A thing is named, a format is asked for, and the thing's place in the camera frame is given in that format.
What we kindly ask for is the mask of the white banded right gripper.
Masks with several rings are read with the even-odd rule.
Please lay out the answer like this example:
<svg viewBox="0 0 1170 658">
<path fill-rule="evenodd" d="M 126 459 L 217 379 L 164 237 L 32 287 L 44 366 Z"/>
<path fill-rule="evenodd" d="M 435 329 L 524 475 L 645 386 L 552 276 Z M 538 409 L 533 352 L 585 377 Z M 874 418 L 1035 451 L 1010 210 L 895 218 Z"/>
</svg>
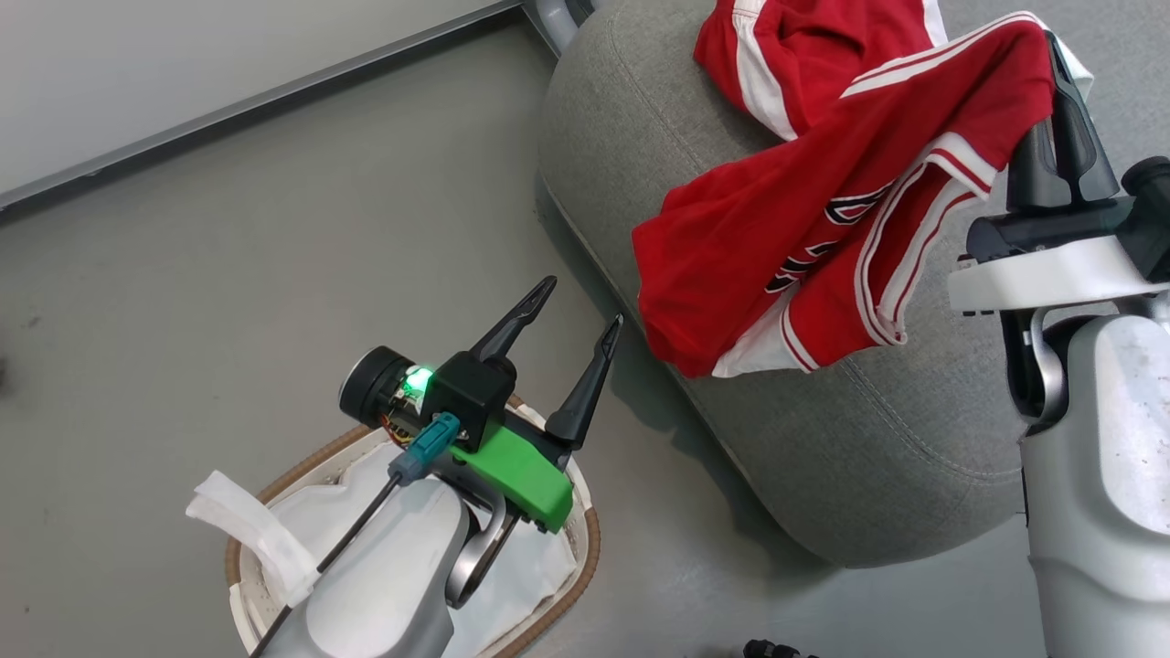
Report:
<svg viewBox="0 0 1170 658">
<path fill-rule="evenodd" d="M 968 262 L 948 277 L 950 307 L 973 315 L 1079 306 L 1166 292 L 1166 158 L 1133 164 L 1120 185 L 1057 34 L 1049 122 L 1009 165 L 1007 211 L 968 229 Z"/>
</svg>

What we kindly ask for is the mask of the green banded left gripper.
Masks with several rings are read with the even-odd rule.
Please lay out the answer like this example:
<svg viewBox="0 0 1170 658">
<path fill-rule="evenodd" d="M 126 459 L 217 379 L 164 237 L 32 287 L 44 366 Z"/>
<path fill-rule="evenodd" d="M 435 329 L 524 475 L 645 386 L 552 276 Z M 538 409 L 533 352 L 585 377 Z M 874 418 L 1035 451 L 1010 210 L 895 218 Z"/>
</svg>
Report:
<svg viewBox="0 0 1170 658">
<path fill-rule="evenodd" d="M 417 482 L 433 472 L 440 458 L 450 457 L 534 525 L 552 533 L 563 528 L 573 505 L 571 480 L 518 430 L 505 425 L 505 402 L 515 381 L 486 363 L 508 356 L 557 283 L 556 276 L 543 277 L 472 352 L 457 352 L 435 370 L 418 366 L 386 347 L 369 350 L 352 366 L 338 395 L 343 413 L 369 429 L 385 429 L 402 414 L 422 424 L 388 466 L 394 482 Z M 548 417 L 545 433 L 560 445 L 584 445 L 622 324 L 622 315 L 611 320 L 567 399 Z"/>
</svg>

